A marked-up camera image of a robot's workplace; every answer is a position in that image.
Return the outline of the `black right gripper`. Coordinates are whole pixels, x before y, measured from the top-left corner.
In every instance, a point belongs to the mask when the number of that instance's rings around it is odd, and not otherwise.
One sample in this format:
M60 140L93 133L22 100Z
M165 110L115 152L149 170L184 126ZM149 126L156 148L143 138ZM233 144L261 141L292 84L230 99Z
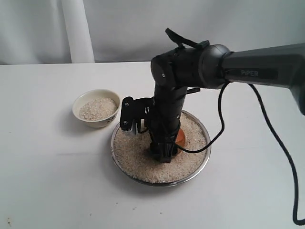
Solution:
M180 129L180 116L187 87L168 88L155 84L152 115L149 122L150 155L160 163L170 163L178 154L172 142Z

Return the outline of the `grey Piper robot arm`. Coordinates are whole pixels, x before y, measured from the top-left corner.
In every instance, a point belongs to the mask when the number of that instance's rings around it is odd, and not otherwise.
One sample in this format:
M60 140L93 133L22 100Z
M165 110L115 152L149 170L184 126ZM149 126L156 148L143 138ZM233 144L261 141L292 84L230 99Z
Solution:
M230 82L288 88L305 111L305 46L292 44L231 52L209 42L178 48L151 60L155 81L152 116L147 122L152 156L169 163L177 154L174 141L188 87L224 90Z

